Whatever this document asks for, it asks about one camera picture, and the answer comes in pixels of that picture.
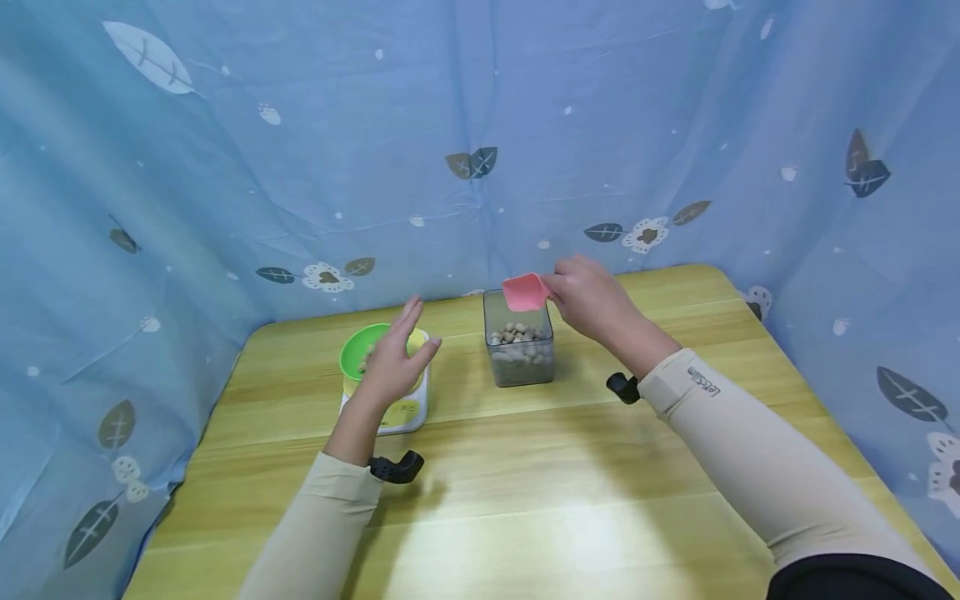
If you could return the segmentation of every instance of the pink measuring scoop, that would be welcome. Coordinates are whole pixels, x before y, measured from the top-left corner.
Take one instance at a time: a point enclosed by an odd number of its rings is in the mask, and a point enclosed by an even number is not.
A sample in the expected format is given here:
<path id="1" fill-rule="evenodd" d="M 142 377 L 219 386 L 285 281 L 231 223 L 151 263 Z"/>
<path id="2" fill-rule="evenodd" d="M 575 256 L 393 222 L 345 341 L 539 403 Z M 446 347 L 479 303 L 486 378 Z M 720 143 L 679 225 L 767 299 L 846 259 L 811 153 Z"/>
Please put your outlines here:
<path id="1" fill-rule="evenodd" d="M 536 273 L 511 277 L 503 281 L 503 297 L 507 308 L 515 313 L 540 310 L 550 298 L 550 288 Z"/>

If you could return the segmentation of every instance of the green bowl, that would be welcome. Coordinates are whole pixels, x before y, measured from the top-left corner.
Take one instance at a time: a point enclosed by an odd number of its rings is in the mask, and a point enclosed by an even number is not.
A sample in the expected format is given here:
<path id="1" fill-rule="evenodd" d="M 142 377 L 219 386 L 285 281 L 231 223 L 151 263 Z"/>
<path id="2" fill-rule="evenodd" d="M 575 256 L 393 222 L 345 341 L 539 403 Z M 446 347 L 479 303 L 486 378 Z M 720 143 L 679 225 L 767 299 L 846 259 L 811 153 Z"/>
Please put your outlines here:
<path id="1" fill-rule="evenodd" d="M 347 340 L 340 348 L 340 371 L 355 381 L 360 381 L 363 374 L 357 370 L 360 363 L 367 356 L 367 348 L 376 343 L 390 330 L 390 324 L 378 323 L 360 329 Z"/>

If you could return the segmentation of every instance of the blue curtain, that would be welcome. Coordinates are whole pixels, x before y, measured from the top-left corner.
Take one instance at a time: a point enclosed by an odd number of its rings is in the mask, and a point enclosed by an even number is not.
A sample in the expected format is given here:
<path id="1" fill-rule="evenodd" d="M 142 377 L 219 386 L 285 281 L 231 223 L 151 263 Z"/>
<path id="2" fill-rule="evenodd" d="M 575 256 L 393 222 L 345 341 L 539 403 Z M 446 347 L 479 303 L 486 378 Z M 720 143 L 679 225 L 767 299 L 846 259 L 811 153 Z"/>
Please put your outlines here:
<path id="1" fill-rule="evenodd" d="M 122 593 L 247 336 L 722 269 L 960 572 L 949 0 L 0 1 L 0 581 Z"/>

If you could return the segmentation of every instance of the wooden table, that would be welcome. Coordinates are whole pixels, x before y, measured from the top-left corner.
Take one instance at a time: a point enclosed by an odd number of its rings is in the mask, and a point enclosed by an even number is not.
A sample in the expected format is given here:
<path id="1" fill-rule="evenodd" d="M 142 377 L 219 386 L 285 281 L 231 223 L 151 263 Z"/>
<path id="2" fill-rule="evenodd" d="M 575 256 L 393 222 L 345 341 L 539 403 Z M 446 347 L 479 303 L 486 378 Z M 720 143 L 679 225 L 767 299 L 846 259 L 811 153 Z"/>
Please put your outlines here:
<path id="1" fill-rule="evenodd" d="M 958 593 L 723 274 L 693 265 L 621 281 L 646 315 L 832 457 Z M 126 598 L 234 596 L 336 421 L 341 344 L 395 313 L 251 336 Z M 617 362 L 551 318 L 556 380 L 498 389 L 480 297 L 427 305 L 420 325 L 444 337 L 427 424 L 377 442 L 394 460 L 413 448 L 426 466 L 413 484 L 384 487 L 344 596 L 762 598 L 773 572 L 763 544 L 648 406 L 606 390 Z"/>

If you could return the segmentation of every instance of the transparent container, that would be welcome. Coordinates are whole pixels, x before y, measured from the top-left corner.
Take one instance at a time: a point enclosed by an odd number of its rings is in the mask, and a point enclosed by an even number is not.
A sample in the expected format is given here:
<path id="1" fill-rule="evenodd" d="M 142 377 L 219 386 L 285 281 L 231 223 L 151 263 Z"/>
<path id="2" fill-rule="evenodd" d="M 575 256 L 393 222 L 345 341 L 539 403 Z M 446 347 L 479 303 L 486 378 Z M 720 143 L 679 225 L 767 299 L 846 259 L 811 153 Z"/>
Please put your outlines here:
<path id="1" fill-rule="evenodd" d="M 514 312 L 503 290 L 483 295 L 484 335 L 498 388 L 553 381 L 553 327 L 544 306 Z"/>

